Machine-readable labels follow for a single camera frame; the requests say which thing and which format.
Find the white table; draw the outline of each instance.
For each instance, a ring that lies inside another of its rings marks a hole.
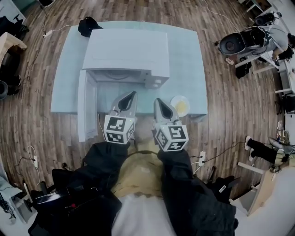
[[[276,94],[278,93],[289,93],[292,92],[295,94],[295,80],[291,78],[290,71],[292,70],[291,65],[284,60],[279,67],[279,73],[282,80],[283,89],[275,91]]]
[[[165,32],[168,36],[170,78],[159,89],[146,89],[137,83],[100,82],[97,88],[97,112],[109,112],[114,98],[132,90],[138,93],[138,115],[153,115],[156,98],[170,101],[176,95],[188,98],[189,116],[194,121],[208,114],[207,91],[201,48],[195,31],[165,24],[130,21],[98,22],[104,29],[137,29]],[[77,114],[80,70],[89,38],[72,26],[57,66],[51,112]]]
[[[250,61],[254,61],[256,60],[257,58],[263,58],[264,60],[266,60],[270,65],[269,66],[266,66],[262,69],[259,69],[259,70],[256,70],[256,71],[253,71],[252,73],[253,74],[257,74],[257,73],[260,73],[260,72],[264,72],[264,71],[267,71],[267,70],[270,70],[272,68],[277,68],[278,69],[278,66],[274,63],[274,61],[272,60],[272,51],[270,52],[266,52],[266,53],[263,53],[261,55],[257,55],[257,56],[249,56],[246,60],[238,63],[238,64],[235,64],[235,68],[237,67],[240,67],[241,65],[244,65]]]

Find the office chair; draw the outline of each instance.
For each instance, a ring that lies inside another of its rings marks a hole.
[[[7,32],[20,40],[24,38],[29,28],[23,25],[23,20],[19,20],[18,16],[14,18],[16,23],[9,21],[6,16],[0,17],[0,36]]]
[[[295,114],[295,96],[290,96],[290,94],[286,94],[279,98],[279,101],[275,101],[275,104],[278,104],[279,109],[277,115],[282,114],[282,112],[287,114]]]

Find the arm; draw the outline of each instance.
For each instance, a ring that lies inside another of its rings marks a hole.
[[[87,164],[74,171],[71,186],[89,185],[110,189],[118,179],[119,170],[127,159],[130,143],[95,143],[87,152],[84,162]]]
[[[279,54],[281,54],[282,52],[283,52],[283,51],[277,47],[277,48],[273,51],[273,53],[272,53],[272,59],[275,61],[275,60],[277,59],[277,56],[278,56]]]
[[[236,208],[218,202],[200,179],[193,178],[188,153],[160,151],[158,158],[163,162],[162,195],[177,236],[234,235]]]

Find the power strip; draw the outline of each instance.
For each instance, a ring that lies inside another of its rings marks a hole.
[[[36,168],[38,168],[38,157],[37,156],[34,156],[34,166],[36,167]]]
[[[198,163],[199,166],[203,166],[204,165],[204,162],[203,161],[205,161],[205,155],[206,155],[206,152],[204,152],[204,151],[201,151],[200,152],[200,159],[199,159],[199,163]]]

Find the electrical cable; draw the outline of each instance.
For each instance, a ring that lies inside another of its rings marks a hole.
[[[183,1],[183,0],[178,0],[178,1],[180,1],[180,2],[185,2],[185,3],[190,3],[190,2],[193,2],[193,1],[195,1],[195,0],[191,0],[191,1],[189,1],[189,2],[186,2],[186,1]]]
[[[256,74],[254,74],[254,78],[255,78],[255,81],[256,81],[256,83],[257,83],[258,96],[259,96],[259,107],[260,107],[260,135],[262,135],[262,109],[261,109],[261,103],[262,103],[262,100],[261,100],[260,88],[259,88],[259,83],[258,83],[258,80],[257,80],[257,76],[256,76]]]
[[[100,125],[100,115],[98,114],[98,124]],[[102,131],[102,135],[103,135],[103,139],[106,141],[106,137],[105,137],[105,133],[103,132],[102,126],[100,125],[101,131]]]
[[[229,149],[231,149],[231,148],[234,148],[234,147],[235,147],[236,145],[238,145],[239,143],[245,143],[245,141],[236,143],[234,146],[231,146],[231,147],[229,147],[228,149],[224,150],[221,154],[219,154],[219,155],[217,155],[217,156],[215,156],[215,157],[212,157],[212,158],[209,159],[209,160],[203,161],[203,163],[206,163],[206,162],[208,162],[208,161],[210,161],[210,160],[216,159],[217,157],[219,157],[219,156],[221,156],[223,153],[225,153],[227,150],[229,150]]]
[[[136,152],[138,152],[138,146],[137,146],[137,143],[136,143],[136,140],[135,140],[135,138],[134,138],[134,135],[133,135],[133,134],[132,134],[132,136],[131,136],[130,140],[132,140],[132,141],[133,141],[133,145],[134,145],[134,147],[135,147],[135,151],[136,151]]]
[[[63,27],[60,28],[60,29],[53,29],[52,32],[60,31],[60,30],[62,30],[64,27],[72,27],[72,26],[74,26],[74,25],[65,25],[65,26],[63,26]]]
[[[45,30],[45,22],[46,22],[46,20],[48,19],[48,13],[45,11],[45,9],[44,9],[43,6],[41,5],[41,3],[40,3],[39,1],[37,1],[37,2],[38,2],[38,4],[39,4],[40,8],[41,8],[41,9],[44,11],[44,13],[45,13],[45,19],[44,19],[44,21],[43,21],[43,23],[42,23],[42,31],[43,31],[44,34],[46,34],[46,30]],[[28,67],[28,73],[27,73],[27,76],[25,77],[24,80],[27,80],[27,81],[28,81],[29,78],[30,78],[30,76],[29,76],[30,70],[31,70],[33,64],[35,63],[37,57],[39,56],[39,52],[40,52],[40,49],[41,49],[42,43],[43,43],[43,41],[42,41],[42,42],[40,43],[40,45],[39,45],[39,48],[38,48],[38,50],[37,50],[37,55],[35,56],[33,62],[32,62],[31,65]]]
[[[38,172],[38,178],[39,178],[39,183],[35,186],[35,189],[36,189],[37,186],[40,184],[40,172],[39,172],[38,168],[35,166],[34,162],[32,161],[32,160],[35,160],[35,159],[32,159],[32,158],[31,158],[31,155],[30,155],[30,153],[29,153],[29,148],[32,148],[32,149],[34,150],[34,156],[37,156],[37,155],[36,155],[36,151],[35,151],[35,149],[34,149],[31,145],[29,145],[29,146],[27,147],[27,152],[28,152],[28,154],[29,154],[29,158],[31,159],[31,162],[33,163],[34,167],[36,168],[36,170],[37,170],[37,172]]]
[[[207,3],[205,0],[202,0],[202,1],[206,3],[206,6],[207,6],[208,11],[212,12],[212,11],[209,9],[209,7],[208,7],[208,3]],[[212,13],[215,14],[215,15],[223,16],[223,17],[225,17],[226,19],[228,19],[225,15],[222,15],[222,14],[219,14],[219,13],[215,13],[215,12],[212,12]],[[230,19],[228,19],[228,20],[229,20],[229,22],[235,27],[235,29],[237,30],[237,33],[239,34],[240,31],[238,30],[238,28],[232,23],[232,21],[231,21]]]
[[[20,162],[21,162],[22,159],[26,159],[26,160],[34,160],[34,159],[31,159],[31,158],[22,157],[22,158],[19,160],[18,164],[15,165],[14,167],[19,166],[19,164],[20,164]]]
[[[199,168],[198,168],[198,169],[200,169],[200,168],[201,168],[201,166],[199,166]],[[193,173],[193,175],[194,175],[194,174],[195,174],[195,173],[198,171],[198,169],[196,169],[196,170],[195,170],[195,172]]]
[[[0,189],[0,192],[1,191],[4,191],[5,189],[8,189],[8,188],[14,188],[13,186],[10,186],[10,187],[6,187],[6,188],[4,188],[4,189]]]

